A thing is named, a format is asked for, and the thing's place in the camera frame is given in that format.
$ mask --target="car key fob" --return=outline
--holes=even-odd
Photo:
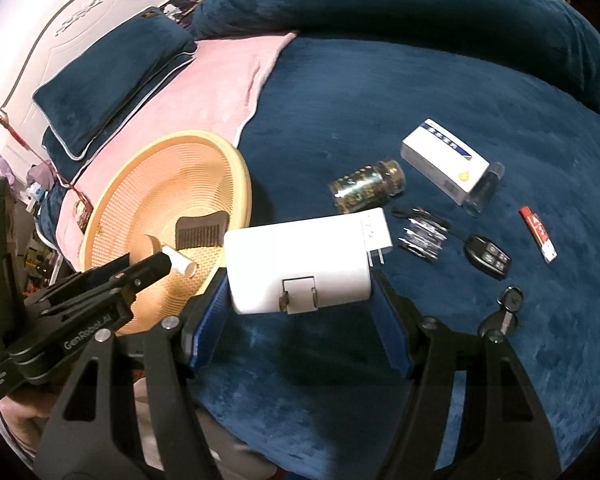
[[[511,258],[484,236],[469,236],[464,241],[464,255],[472,266],[496,280],[504,280],[511,268]]]

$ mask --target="white tube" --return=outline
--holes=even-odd
[[[192,262],[175,249],[171,249],[168,245],[162,246],[162,252],[171,260],[171,268],[182,274],[185,278],[191,278],[198,270],[196,262]]]

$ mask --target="round woven basket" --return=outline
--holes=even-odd
[[[178,218],[219,210],[229,213],[229,229],[248,226],[251,181],[240,153],[209,132],[192,130],[163,137],[130,160],[96,204],[80,250],[82,270],[127,254],[131,241],[142,234],[175,247]],[[120,333],[148,330],[165,316],[177,316],[224,266],[222,247],[180,253],[198,263],[195,275],[185,278],[172,270],[140,292],[132,305],[134,319]]]

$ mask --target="small cylinder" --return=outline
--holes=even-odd
[[[467,198],[464,199],[462,203],[464,210],[474,218],[482,213],[486,205],[491,201],[491,197],[496,192],[503,176],[504,166],[499,162],[492,162],[470,191]]]
[[[169,257],[171,269],[182,274],[185,278],[191,278],[198,270],[196,262],[192,262],[186,256],[176,251],[176,249],[160,243],[158,238],[150,235],[140,235],[134,239],[129,251],[130,264],[134,265],[160,251]]]
[[[191,278],[198,270],[196,262],[192,262],[186,256],[176,251],[176,249],[171,249],[168,245],[163,245],[162,252],[171,260],[171,268],[182,274],[185,278]]]
[[[382,160],[329,184],[333,200],[341,213],[355,213],[386,204],[404,190],[405,178],[395,160]]]

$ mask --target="red package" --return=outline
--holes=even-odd
[[[520,214],[522,215],[522,218],[525,219],[526,226],[531,231],[536,244],[538,244],[542,257],[548,264],[551,263],[558,254],[555,252],[554,245],[549,239],[549,235],[538,218],[538,215],[531,211],[531,208],[526,205],[520,210]]]

